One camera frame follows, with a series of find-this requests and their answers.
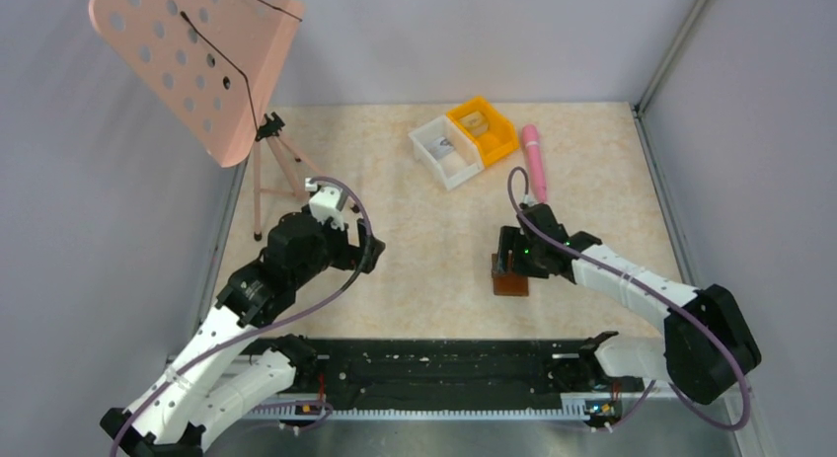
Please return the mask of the brown leather card holder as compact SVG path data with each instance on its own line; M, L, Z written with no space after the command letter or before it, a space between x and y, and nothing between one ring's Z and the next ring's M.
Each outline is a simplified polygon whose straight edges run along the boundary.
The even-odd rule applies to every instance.
M528 297L529 281L526 276L513 270L511 256L501 260L498 254L492 254L492 283L495 296Z

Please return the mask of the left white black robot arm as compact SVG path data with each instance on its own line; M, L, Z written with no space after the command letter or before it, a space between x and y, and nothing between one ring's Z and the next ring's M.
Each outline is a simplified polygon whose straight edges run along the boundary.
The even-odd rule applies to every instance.
M269 330L305 318L371 273L386 248L366 214L359 242L334 211L304 207L282 216L256 258L234 271L195 335L150 388L100 420L111 455L203 456L230 426L268 396L289 389L308 363L298 340L274 345L251 368L218 381Z

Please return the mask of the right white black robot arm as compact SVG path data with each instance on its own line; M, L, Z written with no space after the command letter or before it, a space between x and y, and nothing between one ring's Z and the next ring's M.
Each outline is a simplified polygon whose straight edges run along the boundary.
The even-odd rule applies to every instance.
M607 377L664 381L708 405L762 362L727 288L699 288L640 267L588 232L569 234L543 203L523 208L517 225L500 228L493 273L560 276L606 295L659 331L657 339L606 334L592 355Z

